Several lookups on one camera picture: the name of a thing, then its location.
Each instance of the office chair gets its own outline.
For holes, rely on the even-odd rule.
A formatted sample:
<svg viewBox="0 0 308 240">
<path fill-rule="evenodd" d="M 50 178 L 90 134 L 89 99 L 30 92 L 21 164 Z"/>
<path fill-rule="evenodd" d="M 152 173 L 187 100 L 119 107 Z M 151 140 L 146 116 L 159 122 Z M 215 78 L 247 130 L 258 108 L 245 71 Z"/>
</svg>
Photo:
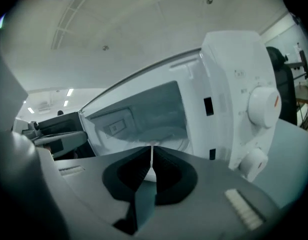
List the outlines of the office chair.
<svg viewBox="0 0 308 240">
<path fill-rule="evenodd" d="M 297 125 L 297 102 L 292 71 L 284 64 L 286 60 L 277 48 L 266 47 L 266 49 L 274 69 L 276 86 L 282 100 L 279 118 Z"/>
</svg>

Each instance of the ceiling light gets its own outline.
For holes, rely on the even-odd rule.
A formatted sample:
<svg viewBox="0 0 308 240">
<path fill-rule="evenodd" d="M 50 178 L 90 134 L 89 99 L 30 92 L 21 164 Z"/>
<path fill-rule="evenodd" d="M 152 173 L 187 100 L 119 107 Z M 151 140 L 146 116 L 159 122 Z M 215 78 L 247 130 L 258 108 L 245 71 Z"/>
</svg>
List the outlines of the ceiling light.
<svg viewBox="0 0 308 240">
<path fill-rule="evenodd" d="M 32 109 L 31 107 L 28 107 L 27 109 L 28 109 L 28 111 L 29 111 L 31 114 L 34 114 L 34 111 L 33 111 L 33 109 Z"/>
<path fill-rule="evenodd" d="M 74 89 L 69 89 L 66 96 L 71 96 Z"/>
<path fill-rule="evenodd" d="M 5 16 L 5 14 L 0 18 L 0 29 L 1 29 L 2 26 L 3 26 L 4 16 Z"/>
</svg>

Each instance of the white knob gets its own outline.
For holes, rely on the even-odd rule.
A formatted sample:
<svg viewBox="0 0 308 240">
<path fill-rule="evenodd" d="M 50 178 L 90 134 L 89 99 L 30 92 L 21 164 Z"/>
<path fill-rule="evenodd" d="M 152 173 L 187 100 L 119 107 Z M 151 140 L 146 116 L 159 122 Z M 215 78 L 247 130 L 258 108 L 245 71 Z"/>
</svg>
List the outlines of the white knob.
<svg viewBox="0 0 308 240">
<path fill-rule="evenodd" d="M 281 107 L 281 96 L 276 88 L 257 87 L 249 97 L 248 117 L 258 126 L 271 128 L 279 119 Z"/>
<path fill-rule="evenodd" d="M 254 148 L 244 157 L 238 168 L 246 179 L 252 182 L 265 168 L 268 160 L 268 156 L 260 148 Z"/>
</svg>

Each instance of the ceiling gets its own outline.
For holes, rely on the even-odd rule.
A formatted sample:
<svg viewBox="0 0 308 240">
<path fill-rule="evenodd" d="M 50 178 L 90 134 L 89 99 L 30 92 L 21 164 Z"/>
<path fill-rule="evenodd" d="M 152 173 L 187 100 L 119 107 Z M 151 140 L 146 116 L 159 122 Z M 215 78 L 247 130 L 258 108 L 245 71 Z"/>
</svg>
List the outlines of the ceiling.
<svg viewBox="0 0 308 240">
<path fill-rule="evenodd" d="M 105 89 L 74 89 L 71 96 L 67 96 L 68 90 L 61 89 L 30 93 L 17 117 L 26 121 L 41 122 L 56 117 L 59 110 L 62 110 L 64 114 L 77 112 Z M 64 101 L 68 101 L 67 106 L 64 106 Z M 32 108 L 34 113 L 30 113 L 28 108 Z"/>
<path fill-rule="evenodd" d="M 107 88 L 207 32 L 262 34 L 286 13 L 282 0 L 20 0 L 0 51 L 28 92 Z"/>
</svg>

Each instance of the wall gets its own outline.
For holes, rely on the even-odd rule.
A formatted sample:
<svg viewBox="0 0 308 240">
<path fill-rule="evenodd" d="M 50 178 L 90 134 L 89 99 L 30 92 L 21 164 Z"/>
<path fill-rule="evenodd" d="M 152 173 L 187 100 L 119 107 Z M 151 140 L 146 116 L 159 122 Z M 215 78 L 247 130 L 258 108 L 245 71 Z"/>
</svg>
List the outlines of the wall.
<svg viewBox="0 0 308 240">
<path fill-rule="evenodd" d="M 297 52 L 297 45 L 304 50 L 308 64 L 308 36 L 303 32 L 300 25 L 295 24 L 292 16 L 287 14 L 275 25 L 269 28 L 261 35 L 262 41 L 266 46 L 272 46 L 280 50 L 280 52 L 288 57 L 287 63 L 300 62 Z M 294 78 L 305 73 L 303 67 L 292 70 Z M 305 78 L 299 78 L 296 84 L 304 81 Z"/>
</svg>

